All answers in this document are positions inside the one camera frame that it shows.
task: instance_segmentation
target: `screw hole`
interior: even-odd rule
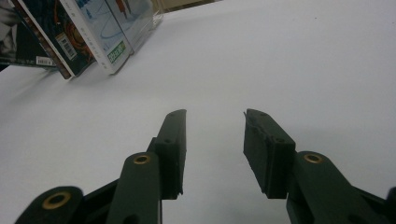
[[[322,163],[323,159],[319,155],[315,154],[306,154],[304,155],[304,159],[306,161],[312,162],[312,163]]]
[[[149,156],[146,156],[146,155],[134,158],[134,163],[136,163],[136,164],[145,164],[148,162],[149,162]]]
[[[44,200],[42,207],[47,210],[55,209],[64,206],[72,197],[67,191],[57,192]]]
[[[139,217],[137,215],[131,215],[124,219],[123,224],[138,224]]]

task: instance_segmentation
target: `white table surface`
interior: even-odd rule
[[[290,223],[242,153],[243,112],[269,113],[297,150],[328,156],[354,186],[396,186],[396,2],[224,0],[164,16],[115,76],[0,74],[0,220],[47,189],[89,193],[187,109],[185,194],[163,223]]]

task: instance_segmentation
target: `book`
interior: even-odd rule
[[[11,2],[23,8],[71,77],[81,75],[94,62],[89,47],[59,0]]]
[[[132,48],[106,1],[61,0],[61,3],[103,71],[116,73],[132,53]]]
[[[55,66],[7,0],[0,0],[0,64]]]
[[[26,25],[26,27],[29,27],[29,31],[33,33],[33,35],[37,38],[38,42],[44,49],[44,51],[47,52],[47,54],[50,56],[47,60],[44,58],[38,58],[41,63],[45,63],[45,61],[51,60],[53,63],[56,64],[56,67],[58,68],[59,72],[61,75],[64,77],[64,79],[69,79],[72,75],[69,73],[69,71],[66,69],[64,66],[63,62],[61,59],[58,57],[58,55],[53,51],[52,47],[48,43],[48,41],[44,38],[44,36],[40,33],[40,31],[37,29],[35,24],[32,22],[30,17],[26,14],[25,10],[21,7],[21,4],[19,4],[18,1],[14,3],[10,2],[9,3],[14,7],[15,11],[20,15],[22,18],[22,22]]]
[[[140,49],[163,19],[158,0],[106,0],[134,51]]]

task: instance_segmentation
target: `colorful book cover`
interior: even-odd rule
[[[106,0],[134,50],[138,50],[155,28],[154,7],[150,0]]]
[[[61,0],[96,61],[116,73],[132,51],[105,0]]]
[[[54,67],[38,39],[7,0],[0,0],[0,63]]]
[[[46,51],[47,54],[50,56],[50,58],[37,57],[38,63],[45,63],[45,62],[48,63],[49,61],[55,63],[59,72],[64,77],[64,79],[69,79],[72,75],[66,69],[62,60],[52,49],[47,39],[44,38],[44,36],[37,29],[37,27],[30,19],[30,17],[27,15],[26,11],[23,9],[21,4],[17,0],[13,0],[13,1],[14,2],[10,1],[9,3],[14,7],[15,11],[20,15],[20,17],[22,18],[22,22],[25,24],[26,27],[29,28],[29,31],[32,32],[32,34],[37,38],[38,42],[40,43],[44,51]]]
[[[72,76],[82,74],[94,62],[89,47],[59,0],[18,2]]]

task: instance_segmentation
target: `barcode label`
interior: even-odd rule
[[[55,63],[53,62],[53,60],[51,58],[40,57],[40,56],[36,56],[35,57],[35,64],[47,65],[47,66],[55,66]]]
[[[61,33],[56,36],[56,40],[58,41],[61,48],[64,50],[64,53],[69,60],[72,60],[74,57],[77,56],[76,50],[73,48],[73,45],[70,43],[65,33]]]

